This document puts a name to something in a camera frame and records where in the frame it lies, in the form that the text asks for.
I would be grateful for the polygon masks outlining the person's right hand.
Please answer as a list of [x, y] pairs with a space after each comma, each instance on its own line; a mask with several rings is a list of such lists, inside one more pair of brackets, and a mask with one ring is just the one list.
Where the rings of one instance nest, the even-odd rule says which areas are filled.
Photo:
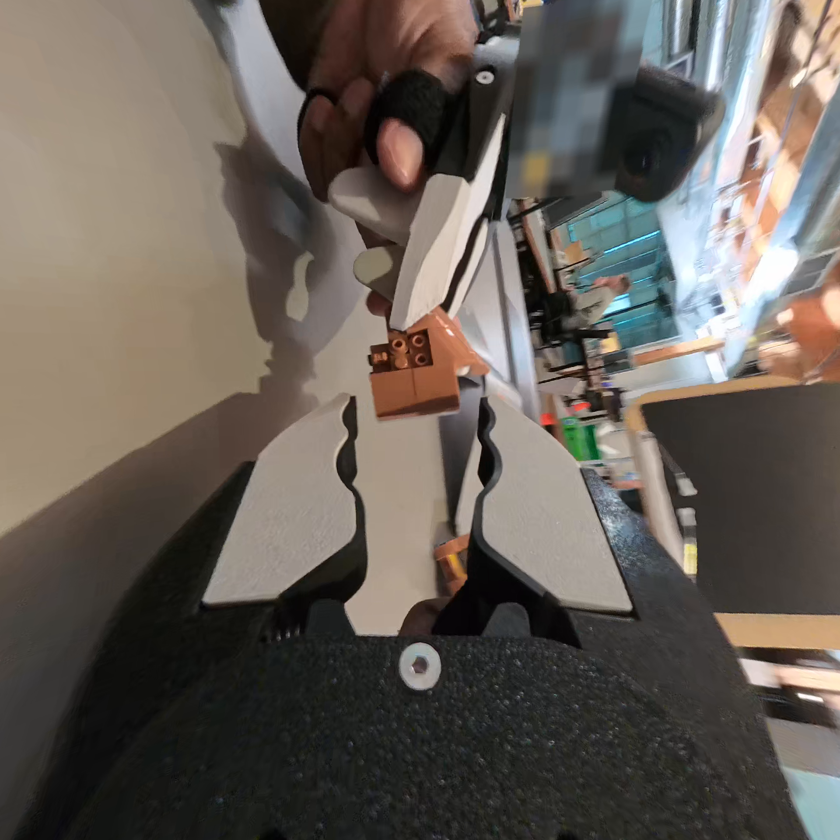
[[415, 603], [405, 615], [398, 636], [427, 636], [432, 634], [440, 613], [452, 600], [453, 597], [447, 595]]

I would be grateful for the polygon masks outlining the green crate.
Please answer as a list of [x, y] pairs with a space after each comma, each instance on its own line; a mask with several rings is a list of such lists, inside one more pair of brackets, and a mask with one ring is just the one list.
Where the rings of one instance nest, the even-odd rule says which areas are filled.
[[562, 418], [561, 429], [564, 445], [576, 461], [584, 463], [602, 460], [593, 424], [577, 416], [566, 416]]

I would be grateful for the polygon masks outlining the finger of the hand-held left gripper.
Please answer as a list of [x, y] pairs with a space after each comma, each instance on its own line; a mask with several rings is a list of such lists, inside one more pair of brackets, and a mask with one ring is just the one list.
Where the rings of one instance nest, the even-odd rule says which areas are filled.
[[390, 325], [407, 330], [441, 304], [495, 178], [507, 117], [497, 120], [471, 182], [433, 174], [426, 182], [402, 258]]
[[490, 220], [479, 218], [469, 233], [464, 253], [455, 268], [446, 296], [441, 304], [441, 309], [448, 317], [455, 317], [463, 305], [480, 261], [485, 254], [489, 231]]

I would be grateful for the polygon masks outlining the black panel with tan edge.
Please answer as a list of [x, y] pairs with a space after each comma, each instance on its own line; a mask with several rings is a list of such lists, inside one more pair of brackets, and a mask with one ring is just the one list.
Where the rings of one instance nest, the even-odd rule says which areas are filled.
[[625, 418], [696, 490], [696, 583], [729, 642], [838, 650], [839, 384], [650, 392]]

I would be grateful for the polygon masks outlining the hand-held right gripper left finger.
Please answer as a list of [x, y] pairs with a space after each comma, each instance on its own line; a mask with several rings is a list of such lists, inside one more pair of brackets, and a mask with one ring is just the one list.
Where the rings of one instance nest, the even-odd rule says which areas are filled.
[[340, 393], [260, 453], [203, 604], [347, 602], [367, 570], [364, 504], [354, 482], [355, 397]]

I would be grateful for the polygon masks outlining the brown brick assembly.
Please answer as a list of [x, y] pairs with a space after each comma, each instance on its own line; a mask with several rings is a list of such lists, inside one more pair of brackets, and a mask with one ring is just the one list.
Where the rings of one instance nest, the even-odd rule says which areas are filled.
[[374, 411], [381, 420], [455, 413], [459, 380], [484, 377], [490, 367], [440, 307], [411, 328], [387, 328], [368, 356]]

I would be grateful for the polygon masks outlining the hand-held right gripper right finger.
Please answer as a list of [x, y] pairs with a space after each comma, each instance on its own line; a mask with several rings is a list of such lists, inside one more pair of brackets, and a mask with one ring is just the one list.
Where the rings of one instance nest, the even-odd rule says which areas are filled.
[[481, 400], [477, 437], [471, 581], [503, 572], [563, 607], [630, 616], [631, 596], [574, 457], [498, 396]]

